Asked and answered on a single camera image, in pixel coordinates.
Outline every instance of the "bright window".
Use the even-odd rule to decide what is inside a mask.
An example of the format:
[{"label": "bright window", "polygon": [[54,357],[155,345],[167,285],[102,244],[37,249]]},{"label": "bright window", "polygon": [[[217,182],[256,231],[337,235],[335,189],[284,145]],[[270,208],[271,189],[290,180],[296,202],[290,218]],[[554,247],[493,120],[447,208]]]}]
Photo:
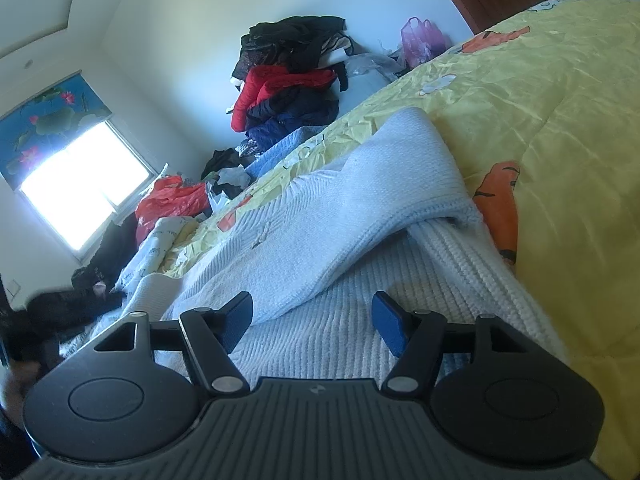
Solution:
[{"label": "bright window", "polygon": [[151,172],[108,123],[94,126],[43,162],[20,186],[75,251],[123,212]]}]

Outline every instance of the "blue floral blind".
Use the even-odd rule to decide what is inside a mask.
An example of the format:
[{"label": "blue floral blind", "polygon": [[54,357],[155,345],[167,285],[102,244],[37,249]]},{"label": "blue floral blind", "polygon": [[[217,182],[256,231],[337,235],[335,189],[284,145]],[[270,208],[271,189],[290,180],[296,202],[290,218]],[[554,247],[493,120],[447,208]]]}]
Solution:
[{"label": "blue floral blind", "polygon": [[44,160],[110,115],[80,74],[46,89],[0,119],[0,173],[16,189]]}]

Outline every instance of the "yellow bedspread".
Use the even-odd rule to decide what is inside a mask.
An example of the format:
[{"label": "yellow bedspread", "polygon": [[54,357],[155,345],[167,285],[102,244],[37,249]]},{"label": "yellow bedspread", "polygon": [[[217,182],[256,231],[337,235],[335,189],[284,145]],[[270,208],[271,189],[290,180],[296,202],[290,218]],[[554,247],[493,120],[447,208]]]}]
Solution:
[{"label": "yellow bedspread", "polygon": [[[407,106],[428,112],[469,191],[494,163],[519,161],[517,276],[571,366],[604,398],[598,464],[630,480],[640,471],[640,1],[571,0],[492,30],[519,32],[472,54],[452,49],[372,96],[238,197],[232,206],[245,204],[234,215],[351,151]],[[456,77],[438,79],[447,74]],[[438,80],[449,85],[421,95]],[[228,235],[221,218],[172,249],[168,275]]]}]

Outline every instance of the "stack of clothes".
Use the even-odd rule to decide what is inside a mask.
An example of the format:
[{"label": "stack of clothes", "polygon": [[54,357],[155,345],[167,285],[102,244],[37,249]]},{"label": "stack of clothes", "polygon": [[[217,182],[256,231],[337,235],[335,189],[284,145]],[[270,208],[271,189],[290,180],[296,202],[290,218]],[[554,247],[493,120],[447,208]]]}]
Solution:
[{"label": "stack of clothes", "polygon": [[259,23],[242,37],[231,127],[246,133],[243,150],[266,152],[301,126],[335,121],[338,102],[327,91],[337,77],[346,89],[343,62],[353,53],[344,28],[335,16],[294,16]]}]

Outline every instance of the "sweater sleeve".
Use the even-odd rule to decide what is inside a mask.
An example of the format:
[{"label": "sweater sleeve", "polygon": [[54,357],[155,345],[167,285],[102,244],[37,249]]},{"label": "sweater sleeve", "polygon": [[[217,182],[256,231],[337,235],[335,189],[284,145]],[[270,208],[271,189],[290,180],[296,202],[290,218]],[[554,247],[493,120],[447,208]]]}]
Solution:
[{"label": "sweater sleeve", "polygon": [[30,466],[37,456],[26,433],[0,408],[0,478],[9,480]]}]

